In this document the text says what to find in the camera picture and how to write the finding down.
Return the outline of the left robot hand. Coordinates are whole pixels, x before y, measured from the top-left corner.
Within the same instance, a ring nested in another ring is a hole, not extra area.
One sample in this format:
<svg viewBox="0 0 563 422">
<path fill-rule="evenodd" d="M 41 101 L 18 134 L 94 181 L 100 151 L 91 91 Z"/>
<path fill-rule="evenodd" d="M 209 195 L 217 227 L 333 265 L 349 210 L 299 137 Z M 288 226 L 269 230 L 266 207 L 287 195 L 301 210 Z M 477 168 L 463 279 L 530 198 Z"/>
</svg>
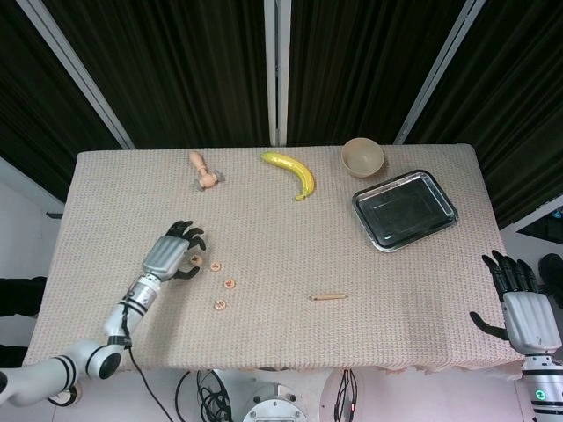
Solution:
<svg viewBox="0 0 563 422">
<path fill-rule="evenodd" d="M 201 269 L 201 264 L 192 264 L 189 271 L 180 269 L 186 253 L 198 247 L 205 251 L 207 246 L 201 237 L 204 230 L 193 226 L 193 221 L 176 221 L 152 246 L 143 261 L 142 268 L 165 282 L 172 279 L 191 280 Z"/>
</svg>

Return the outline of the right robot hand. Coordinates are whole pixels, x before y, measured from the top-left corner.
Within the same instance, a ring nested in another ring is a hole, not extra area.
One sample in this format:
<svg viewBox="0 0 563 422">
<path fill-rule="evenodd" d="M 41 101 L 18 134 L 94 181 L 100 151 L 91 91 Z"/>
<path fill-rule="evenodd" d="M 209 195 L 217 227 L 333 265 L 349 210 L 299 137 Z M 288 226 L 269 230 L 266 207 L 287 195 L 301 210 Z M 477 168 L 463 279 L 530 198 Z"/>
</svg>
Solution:
<svg viewBox="0 0 563 422">
<path fill-rule="evenodd" d="M 493 250 L 482 257 L 498 295 L 504 326 L 486 323 L 475 311 L 470 318 L 485 334 L 508 341 L 521 355 L 547 355 L 562 347 L 558 325 L 547 295 L 539 290 L 530 266 Z"/>
</svg>

